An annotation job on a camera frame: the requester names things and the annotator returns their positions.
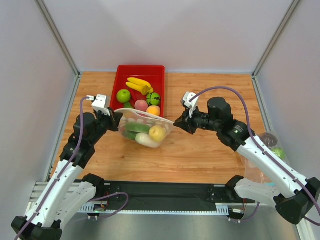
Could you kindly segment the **yellow pear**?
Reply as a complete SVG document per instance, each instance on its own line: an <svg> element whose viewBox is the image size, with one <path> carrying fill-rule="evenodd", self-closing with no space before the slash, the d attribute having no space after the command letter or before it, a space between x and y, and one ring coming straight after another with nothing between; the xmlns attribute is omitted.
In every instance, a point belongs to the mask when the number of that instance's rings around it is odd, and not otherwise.
<svg viewBox="0 0 320 240"><path fill-rule="evenodd" d="M162 142L166 138L166 136L166 130L159 125L155 125L149 130L149 137L157 143Z"/></svg>

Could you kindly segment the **polka dot zip bag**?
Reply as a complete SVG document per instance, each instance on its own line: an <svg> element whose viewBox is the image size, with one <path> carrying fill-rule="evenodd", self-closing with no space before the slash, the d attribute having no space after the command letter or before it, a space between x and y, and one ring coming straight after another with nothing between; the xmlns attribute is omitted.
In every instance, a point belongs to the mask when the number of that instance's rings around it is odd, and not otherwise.
<svg viewBox="0 0 320 240"><path fill-rule="evenodd" d="M174 128L173 121L137 109L120 108L114 112L122 114L118 132L148 148L158 148Z"/></svg>

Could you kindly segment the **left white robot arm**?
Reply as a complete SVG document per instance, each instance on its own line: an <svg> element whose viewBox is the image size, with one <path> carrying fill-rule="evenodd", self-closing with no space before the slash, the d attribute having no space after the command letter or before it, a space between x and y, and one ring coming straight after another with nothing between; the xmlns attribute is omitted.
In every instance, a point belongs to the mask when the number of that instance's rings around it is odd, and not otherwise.
<svg viewBox="0 0 320 240"><path fill-rule="evenodd" d="M107 131L117 132L122 117L111 108L80 113L44 191L25 216L16 216L11 223L17 240L59 240L85 203L108 197L105 180L94 174L86 175L70 196L67 193L94 155L95 144Z"/></svg>

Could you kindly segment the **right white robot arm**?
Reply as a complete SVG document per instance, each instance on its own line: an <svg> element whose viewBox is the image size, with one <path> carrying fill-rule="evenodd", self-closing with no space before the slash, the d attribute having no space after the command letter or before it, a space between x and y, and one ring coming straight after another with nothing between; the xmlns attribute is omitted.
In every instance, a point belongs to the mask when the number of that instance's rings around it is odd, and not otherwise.
<svg viewBox="0 0 320 240"><path fill-rule="evenodd" d="M235 176L228 185L240 198L275 208L294 225L299 224L312 207L319 208L320 181L317 178L307 179L277 157L247 124L233 118L231 106L224 98L209 99L207 113L199 111L198 99L193 92L183 96L181 103L185 111L174 126L190 134L197 129L216 132L221 143L254 163L275 184L270 186Z"/></svg>

